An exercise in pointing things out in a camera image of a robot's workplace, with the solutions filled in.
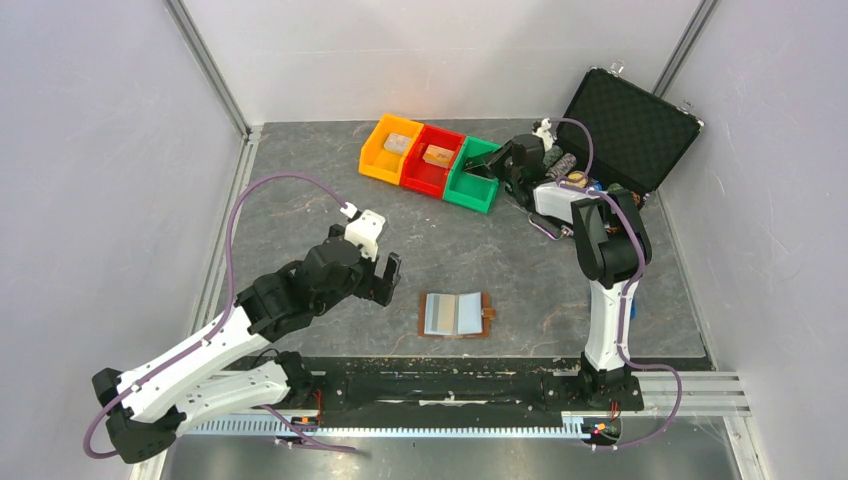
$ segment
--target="metal frame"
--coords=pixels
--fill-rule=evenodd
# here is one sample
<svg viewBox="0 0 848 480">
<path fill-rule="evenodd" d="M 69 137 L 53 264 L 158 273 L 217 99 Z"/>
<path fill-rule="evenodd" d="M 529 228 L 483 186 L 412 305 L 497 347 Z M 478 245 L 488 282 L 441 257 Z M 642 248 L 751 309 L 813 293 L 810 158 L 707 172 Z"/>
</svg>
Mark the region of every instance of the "metal frame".
<svg viewBox="0 0 848 480">
<path fill-rule="evenodd" d="M 203 70 L 203 75 L 209 80 L 212 90 L 218 95 L 218 99 L 224 106 L 227 116 L 233 122 L 233 127 L 235 127 L 243 139 L 247 139 L 248 135 L 252 132 L 252 128 L 244 119 L 244 115 L 242 115 L 232 92 L 227 87 L 227 82 L 224 81 L 221 71 L 215 65 L 215 60 L 212 59 L 212 54 L 206 48 L 206 43 L 203 42 L 203 37 L 200 36 L 197 25 L 191 19 L 191 15 L 189 15 L 185 4 L 182 0 L 164 0 L 164 2 L 168 12 L 174 19 L 174 23 L 177 24 L 180 33 L 185 38 L 192 55 L 197 60 L 197 64 Z"/>
<path fill-rule="evenodd" d="M 233 182 L 230 185 L 230 191 L 227 193 L 227 203 L 224 205 L 224 210 L 220 215 L 218 224 L 218 234 L 215 238 L 215 244 L 209 254 L 209 266 L 206 271 L 206 281 L 198 296 L 197 303 L 192 310 L 192 321 L 189 325 L 188 335 L 203 328 L 209 319 L 215 316 L 215 308 L 218 305 L 218 297 L 221 295 L 221 286 L 224 284 L 226 273 L 226 264 L 224 262 L 224 246 L 226 245 L 227 233 L 227 216 L 235 206 L 236 199 L 242 190 L 247 187 L 250 182 L 250 172 L 253 170 L 253 162 L 256 159 L 256 151 L 259 147 L 259 139 L 262 136 L 262 127 L 254 127 L 252 133 L 248 136 L 241 148 L 239 160 L 236 164 L 236 170 L 233 175 Z M 233 235 L 238 228 L 238 219 L 233 226 Z"/>
<path fill-rule="evenodd" d="M 686 26 L 686 30 L 683 31 L 683 35 L 677 42 L 677 46 L 674 47 L 674 51 L 671 53 L 671 57 L 669 57 L 651 93 L 658 97 L 663 97 L 668 92 L 671 82 L 677 77 L 680 67 L 683 65 L 686 57 L 689 56 L 692 46 L 704 30 L 704 26 L 713 14 L 718 2 L 719 0 L 701 0 L 701 3 L 698 4 L 698 8 L 695 9 L 692 19 L 689 20 L 689 25 Z"/>
</svg>

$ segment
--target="enclosure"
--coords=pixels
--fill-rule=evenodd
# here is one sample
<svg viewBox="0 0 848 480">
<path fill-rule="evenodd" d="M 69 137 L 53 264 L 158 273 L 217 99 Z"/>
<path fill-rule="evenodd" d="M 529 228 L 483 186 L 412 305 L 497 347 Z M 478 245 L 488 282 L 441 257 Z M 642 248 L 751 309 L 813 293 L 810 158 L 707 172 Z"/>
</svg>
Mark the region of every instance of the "enclosure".
<svg viewBox="0 0 848 480">
<path fill-rule="evenodd" d="M 7 2 L 4 478 L 840 478 L 845 421 L 816 402 L 846 391 L 846 8 Z M 614 452 L 558 437 L 569 419 L 597 429 L 609 412 L 549 387 L 585 367 L 597 300 L 583 254 L 533 228 L 508 182 L 475 172 L 562 117 L 593 69 L 703 124 L 661 185 L 636 195 L 652 252 L 629 355 L 680 372 L 680 409 L 671 374 L 635 371 L 644 405 L 618 412 L 620 440 L 677 418 Z M 410 143 L 390 151 L 393 133 Z M 141 463 L 87 458 L 103 403 L 92 376 L 210 328 L 230 303 L 228 216 L 279 171 L 385 217 L 378 272 L 389 252 L 402 259 L 386 306 L 344 299 L 269 345 L 299 352 L 323 385 L 315 408 L 279 411 L 314 416 L 328 442 L 361 452 L 286 448 L 263 430 L 270 414 L 242 409 Z M 338 208 L 308 182 L 257 189 L 232 227 L 234 291 L 348 225 Z M 420 334 L 422 294 L 468 292 L 496 311 L 485 338 Z M 262 350 L 221 375 L 255 368 Z M 492 389 L 515 401 L 475 400 Z M 398 400 L 409 392 L 414 408 Z M 110 449 L 102 424 L 93 445 Z"/>
</svg>

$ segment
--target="cable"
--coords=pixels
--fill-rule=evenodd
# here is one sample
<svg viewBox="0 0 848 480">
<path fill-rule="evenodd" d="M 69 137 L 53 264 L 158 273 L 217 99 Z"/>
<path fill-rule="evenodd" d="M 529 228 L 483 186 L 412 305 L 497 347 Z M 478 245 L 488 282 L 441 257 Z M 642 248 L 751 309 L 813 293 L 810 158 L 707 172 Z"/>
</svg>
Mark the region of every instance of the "cable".
<svg viewBox="0 0 848 480">
<path fill-rule="evenodd" d="M 627 220 L 627 217 L 624 216 L 624 212 L 621 211 L 621 207 L 615 203 L 609 195 L 604 192 L 597 190 L 586 190 L 578 187 L 574 187 L 568 185 L 564 182 L 557 181 L 557 185 L 561 188 L 565 188 L 567 190 L 572 190 L 576 192 L 585 193 L 589 196 L 598 197 L 607 202 L 610 208 L 613 209 L 616 215 L 618 215 L 619 220 L 621 220 L 621 225 L 624 227 L 624 230 L 627 232 L 627 236 L 630 238 L 630 242 L 633 244 L 633 248 L 636 250 L 636 258 L 639 261 L 639 266 L 636 268 L 636 273 L 627 280 L 627 283 L 624 284 L 624 288 L 621 290 L 621 304 L 619 306 L 618 311 L 618 332 L 616 334 L 616 349 L 618 351 L 618 356 L 627 364 L 630 368 L 635 368 L 636 370 L 663 370 L 671 373 L 674 376 L 674 380 L 677 382 L 677 398 L 674 401 L 674 406 L 671 409 L 671 413 L 666 418 L 665 422 L 658 428 L 657 430 L 645 435 L 644 437 L 637 438 L 636 440 L 631 440 L 629 442 L 624 442 L 619 445 L 612 446 L 593 446 L 593 449 L 600 449 L 604 451 L 613 451 L 619 450 L 627 447 L 635 447 L 637 445 L 641 445 L 654 437 L 662 434 L 668 427 L 671 425 L 671 422 L 674 421 L 674 418 L 677 416 L 677 411 L 680 410 L 680 402 L 683 400 L 683 381 L 680 378 L 680 374 L 677 373 L 673 367 L 669 365 L 662 364 L 650 364 L 643 365 L 640 363 L 636 363 L 624 353 L 624 348 L 622 346 L 622 342 L 624 339 L 624 319 L 625 319 L 625 310 L 627 306 L 627 293 L 630 291 L 630 287 L 632 287 L 640 278 L 642 278 L 642 274 L 645 271 L 645 252 L 642 250 L 642 244 L 639 242 L 639 239 L 636 237 L 636 232 L 633 231 L 633 227 L 630 225 L 630 222 Z"/>
<path fill-rule="evenodd" d="M 272 351 L 272 350 L 274 351 L 274 353 L 277 354 L 277 356 L 280 355 L 280 351 L 277 350 L 276 348 L 274 348 L 274 347 L 266 348 L 265 350 L 262 350 L 262 352 L 260 352 L 259 355 L 256 356 L 256 358 L 253 359 L 253 363 L 250 364 L 250 367 L 248 367 L 248 370 L 253 370 L 254 368 L 256 368 L 256 364 L 259 363 L 259 360 L 262 360 L 262 356 L 265 355 L 266 353 Z"/>
<path fill-rule="evenodd" d="M 255 181 L 255 182 L 253 182 L 252 184 L 248 185 L 247 188 L 245 188 L 244 191 L 241 193 L 241 195 L 239 195 L 238 198 L 236 198 L 236 202 L 233 205 L 233 209 L 232 209 L 232 211 L 230 211 L 230 216 L 229 216 L 229 219 L 227 220 L 227 230 L 226 230 L 226 238 L 225 238 L 226 246 L 224 248 L 224 257 L 226 259 L 226 266 L 227 266 L 227 304 L 226 304 L 226 307 L 224 308 L 224 313 L 221 314 L 221 320 L 218 321 L 215 324 L 215 326 L 212 328 L 212 330 L 209 331 L 209 333 L 207 333 L 206 335 L 203 336 L 202 340 L 189 345 L 182 352 L 180 352 L 180 353 L 174 355 L 173 357 L 169 358 L 168 360 L 164 361 L 161 365 L 157 366 L 156 368 L 154 368 L 153 370 L 148 372 L 146 375 L 144 375 L 143 377 L 136 380 L 135 383 L 133 383 L 133 385 L 126 388 L 124 391 L 118 393 L 118 395 L 116 395 L 115 398 L 112 399 L 112 401 L 107 403 L 106 406 L 103 407 L 100 410 L 100 412 L 97 413 L 97 415 L 94 417 L 94 420 L 92 420 L 91 424 L 88 426 L 88 429 L 85 432 L 85 436 L 83 437 L 82 448 L 83 448 L 83 451 L 85 452 L 86 455 L 88 455 L 91 458 L 97 459 L 97 460 L 104 459 L 104 458 L 110 458 L 110 457 L 114 457 L 115 455 L 117 455 L 118 452 L 116 450 L 112 450 L 111 452 L 101 453 L 101 452 L 95 452 L 91 448 L 91 438 L 94 436 L 94 431 L 97 429 L 97 426 L 100 424 L 100 422 L 103 421 L 103 419 L 106 417 L 106 415 L 113 408 L 115 408 L 119 403 L 124 401 L 124 399 L 126 399 L 132 393 L 133 388 L 140 389 L 145 383 L 149 382 L 150 379 L 152 379 L 156 375 L 159 375 L 160 373 L 165 371 L 167 368 L 169 368 L 171 365 L 179 362 L 180 360 L 189 356 L 192 352 L 194 352 L 195 350 L 197 350 L 198 348 L 203 346 L 204 342 L 211 341 L 212 338 L 222 328 L 224 328 L 224 325 L 230 319 L 230 314 L 233 311 L 233 303 L 235 302 L 235 288 L 236 287 L 235 287 L 235 272 L 234 272 L 234 269 L 233 269 L 233 229 L 235 228 L 236 217 L 238 216 L 238 212 L 241 209 L 241 205 L 244 203 L 245 199 L 247 199 L 247 197 L 251 193 L 253 193 L 254 190 L 256 190 L 257 188 L 261 187 L 262 185 L 265 185 L 266 183 L 268 183 L 272 180 L 277 180 L 277 179 L 280 179 L 280 178 L 298 178 L 298 179 L 301 179 L 301 180 L 306 180 L 307 182 L 310 182 L 310 183 L 312 183 L 312 184 L 314 184 L 318 187 L 321 187 L 321 189 L 323 189 L 325 192 L 327 192 L 327 194 L 329 194 L 331 197 L 333 197 L 333 199 L 336 202 L 338 202 L 339 205 L 342 206 L 342 208 L 345 208 L 348 205 L 348 203 L 345 202 L 345 200 L 341 196 L 339 196 L 339 194 L 336 193 L 332 188 L 325 185 L 323 182 L 321 182 L 317 178 L 315 178 L 311 175 L 303 174 L 303 173 L 278 172 L 278 173 L 268 175 L 267 177 L 263 177 L 263 178 Z"/>
<path fill-rule="evenodd" d="M 570 123 L 571 125 L 577 125 L 580 127 L 580 130 L 583 130 L 583 133 L 586 135 L 586 140 L 589 144 L 589 160 L 586 162 L 586 170 L 582 172 L 578 172 L 583 175 L 583 178 L 586 181 L 589 181 L 589 171 L 592 170 L 592 164 L 595 162 L 595 143 L 592 141 L 592 134 L 589 133 L 589 129 L 586 128 L 586 125 L 580 120 L 575 120 L 573 118 L 551 118 L 549 119 L 552 122 L 556 123 Z"/>
<path fill-rule="evenodd" d="M 262 408 L 264 408 L 271 415 L 277 417 L 278 420 L 283 422 L 283 425 L 288 427 L 289 430 L 294 432 L 295 435 L 300 437 L 304 442 L 309 442 L 309 443 L 312 444 L 312 445 L 292 445 L 294 448 L 304 448 L 304 449 L 308 449 L 308 450 L 328 450 L 328 451 L 331 451 L 331 452 L 342 452 L 342 453 L 354 453 L 354 452 L 357 451 L 353 447 L 346 447 L 344 445 L 330 445 L 330 444 L 321 442 L 319 440 L 316 440 L 315 437 L 310 437 L 309 435 L 306 435 L 305 433 L 303 433 L 300 430 L 300 428 L 294 426 L 293 423 L 286 420 L 286 417 L 284 417 L 280 412 L 271 408 L 270 405 L 262 405 Z"/>
</svg>

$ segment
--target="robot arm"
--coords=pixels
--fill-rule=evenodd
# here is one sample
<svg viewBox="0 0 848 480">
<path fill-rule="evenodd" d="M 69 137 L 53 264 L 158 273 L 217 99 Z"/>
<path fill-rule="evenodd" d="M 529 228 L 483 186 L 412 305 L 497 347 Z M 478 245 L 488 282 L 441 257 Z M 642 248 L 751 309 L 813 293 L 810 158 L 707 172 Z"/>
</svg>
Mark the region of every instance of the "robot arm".
<svg viewBox="0 0 848 480">
<path fill-rule="evenodd" d="M 647 264 L 651 261 L 651 243 L 630 192 L 606 195 L 621 208 L 639 240 Z M 627 398 L 635 378 L 631 377 L 630 367 L 619 354 L 618 345 L 629 358 L 630 311 L 638 283 L 630 286 L 626 296 L 623 290 L 636 273 L 639 260 L 622 228 L 623 219 L 613 213 L 605 200 L 595 196 L 584 198 L 571 203 L 571 210 L 577 260 L 591 288 L 589 340 L 578 374 L 581 395 L 590 403 L 606 403 L 619 395 Z"/>
<path fill-rule="evenodd" d="M 308 327 L 314 317 L 350 295 L 388 305 L 400 280 L 400 258 L 389 254 L 383 276 L 375 274 L 377 241 L 385 225 L 385 218 L 370 210 L 357 213 L 346 226 L 333 225 L 328 238 L 302 261 L 262 275 L 240 292 L 225 327 L 210 341 L 204 337 L 221 316 L 149 363 L 94 375 L 92 383 L 102 406 L 118 392 L 133 390 L 106 421 L 121 458 L 127 463 L 151 458 L 194 426 L 221 415 L 257 405 L 297 406 L 305 401 L 312 392 L 312 378 L 294 352 L 283 352 L 251 371 L 209 378 L 244 355 Z M 142 387 L 136 385 L 152 369 L 198 342 L 200 348 Z"/>
</svg>

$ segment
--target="purple cable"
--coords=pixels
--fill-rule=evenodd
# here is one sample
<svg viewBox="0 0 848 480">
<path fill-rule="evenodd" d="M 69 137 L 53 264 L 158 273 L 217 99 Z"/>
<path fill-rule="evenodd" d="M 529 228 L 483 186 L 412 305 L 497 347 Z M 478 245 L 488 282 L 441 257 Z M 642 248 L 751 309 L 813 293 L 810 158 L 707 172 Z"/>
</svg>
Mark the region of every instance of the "purple cable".
<svg viewBox="0 0 848 480">
<path fill-rule="evenodd" d="M 642 244 L 639 242 L 639 239 L 636 238 L 636 232 L 633 231 L 633 226 L 630 225 L 630 222 L 627 221 L 627 217 L 624 216 L 624 212 L 621 211 L 621 207 L 617 203 L 615 203 L 615 200 L 613 200 L 609 195 L 597 190 L 586 190 L 574 187 L 559 181 L 557 182 L 557 185 L 567 190 L 581 192 L 593 197 L 601 198 L 605 202 L 607 202 L 610 208 L 615 211 L 615 214 L 618 215 L 618 218 L 621 220 L 621 225 L 627 232 L 627 236 L 630 238 L 630 242 L 633 244 L 633 248 L 636 250 L 636 258 L 639 261 L 638 267 L 636 268 L 636 273 L 634 273 L 633 276 L 630 277 L 629 280 L 627 280 L 627 283 L 624 284 L 624 288 L 622 288 L 621 291 L 621 305 L 618 309 L 618 331 L 616 333 L 616 348 L 618 349 L 618 356 L 621 357 L 624 363 L 626 363 L 630 368 L 635 368 L 636 370 L 664 370 L 666 372 L 671 373 L 674 376 L 674 380 L 677 382 L 677 398 L 674 401 L 674 406 L 671 409 L 671 413 L 669 413 L 668 418 L 666 418 L 665 422 L 663 422 L 660 428 L 654 430 L 648 435 L 645 435 L 644 437 L 637 438 L 636 440 L 631 440 L 629 442 L 624 442 L 619 445 L 593 446 L 594 449 L 599 449 L 602 451 L 614 451 L 627 447 L 635 447 L 653 439 L 654 437 L 668 430 L 668 427 L 671 425 L 671 422 L 673 422 L 674 418 L 677 416 L 677 411 L 680 410 L 680 402 L 683 400 L 683 381 L 680 378 L 680 374 L 677 373 L 677 370 L 668 365 L 643 365 L 640 363 L 636 363 L 630 360 L 630 358 L 624 354 L 624 348 L 621 346 L 622 340 L 624 339 L 624 319 L 625 306 L 627 305 L 627 293 L 630 291 L 630 287 L 632 287 L 634 283 L 639 281 L 645 271 L 645 252 L 642 250 Z"/>
<path fill-rule="evenodd" d="M 252 184 L 248 185 L 247 188 L 245 188 L 245 190 L 241 193 L 241 195 L 239 195 L 238 198 L 236 198 L 236 203 L 235 203 L 235 205 L 233 205 L 233 209 L 230 212 L 229 219 L 227 220 L 227 230 L 226 230 L 226 238 L 225 238 L 226 244 L 225 244 L 225 248 L 224 248 L 224 257 L 226 259 L 226 266 L 227 266 L 227 306 L 226 306 L 226 308 L 224 308 L 224 313 L 221 315 L 221 321 L 217 322 L 217 324 L 212 328 L 212 330 L 210 330 L 209 333 L 207 333 L 206 335 L 203 336 L 203 340 L 191 344 L 190 346 L 188 346 L 182 352 L 174 355 L 173 357 L 166 360 L 165 362 L 162 362 L 161 365 L 154 368 L 153 370 L 148 372 L 143 377 L 139 378 L 135 382 L 136 386 L 141 387 L 142 385 L 144 385 L 145 383 L 150 381 L 150 379 L 152 379 L 156 375 L 159 375 L 160 373 L 165 371 L 165 369 L 167 369 L 171 365 L 173 365 L 173 364 L 179 362 L 180 360 L 182 360 L 183 358 L 189 356 L 192 352 L 194 352 L 195 350 L 197 350 L 198 348 L 203 346 L 203 341 L 206 341 L 206 342 L 211 341 L 212 337 L 214 337 L 222 328 L 224 328 L 224 325 L 230 319 L 230 314 L 233 311 L 233 303 L 235 302 L 235 289 L 236 289 L 236 287 L 235 287 L 235 273 L 233 271 L 233 229 L 235 228 L 236 216 L 238 216 L 238 212 L 241 209 L 241 205 L 244 203 L 245 199 L 247 199 L 248 195 L 250 195 L 254 190 L 259 188 L 260 186 L 262 186 L 262 185 L 264 185 L 264 184 L 266 184 L 266 183 L 268 183 L 272 180 L 279 179 L 279 178 L 299 178 L 301 180 L 306 180 L 307 182 L 313 183 L 313 184 L 321 187 L 325 192 L 327 192 L 331 197 L 333 197 L 333 199 L 336 202 L 338 202 L 339 205 L 342 206 L 342 208 L 344 208 L 347 205 L 347 202 L 345 202 L 345 200 L 341 196 L 339 196 L 339 194 L 336 193 L 332 188 L 325 185 L 323 182 L 321 182 L 317 178 L 312 177 L 311 175 L 303 174 L 303 173 L 278 172 L 278 173 L 268 175 L 267 177 L 263 177 L 263 178 L 255 181 L 255 182 L 253 182 Z M 91 438 L 94 436 L 94 431 L 97 429 L 97 426 L 100 425 L 100 422 L 106 417 L 106 415 L 113 408 L 115 408 L 119 403 L 124 401 L 124 399 L 126 399 L 131 393 L 132 393 L 131 387 L 125 389 L 124 391 L 122 391 L 121 393 L 116 395 L 115 398 L 112 399 L 112 401 L 107 403 L 106 406 L 103 407 L 100 410 L 100 412 L 98 412 L 97 415 L 94 417 L 94 420 L 88 426 L 88 429 L 85 431 L 85 436 L 83 437 L 82 448 L 83 448 L 83 451 L 85 451 L 86 455 L 88 455 L 91 458 L 100 460 L 100 459 L 104 459 L 104 458 L 114 457 L 115 455 L 118 454 L 118 452 L 115 451 L 115 450 L 112 450 L 111 452 L 106 452 L 106 453 L 95 452 L 91 448 Z"/>
<path fill-rule="evenodd" d="M 571 125 L 577 125 L 580 127 L 580 130 L 583 130 L 583 133 L 586 134 L 586 140 L 589 144 L 589 160 L 586 162 L 586 170 L 580 173 L 583 174 L 583 178 L 585 178 L 588 182 L 589 171 L 592 170 L 592 163 L 595 161 L 595 143 L 592 141 L 592 134 L 589 133 L 589 129 L 586 128 L 586 125 L 584 125 L 583 122 L 573 118 L 550 118 L 549 120 L 557 123 L 570 123 Z"/>
<path fill-rule="evenodd" d="M 356 451 L 357 451 L 353 447 L 346 447 L 344 445 L 330 445 L 330 444 L 321 442 L 319 440 L 316 440 L 315 437 L 310 437 L 309 435 L 306 435 L 305 433 L 303 433 L 303 431 L 300 428 L 294 426 L 293 423 L 286 420 L 286 417 L 284 417 L 280 412 L 274 410 L 270 405 L 262 405 L 262 408 L 264 408 L 271 415 L 277 417 L 278 420 L 283 422 L 283 425 L 288 427 L 289 430 L 294 432 L 303 441 L 309 442 L 309 443 L 312 444 L 312 445 L 305 445 L 305 444 L 304 445 L 292 445 L 292 447 L 294 447 L 294 448 L 303 448 L 303 449 L 306 449 L 306 450 L 326 450 L 326 451 L 330 451 L 330 452 L 341 452 L 341 453 L 356 453 Z"/>
</svg>

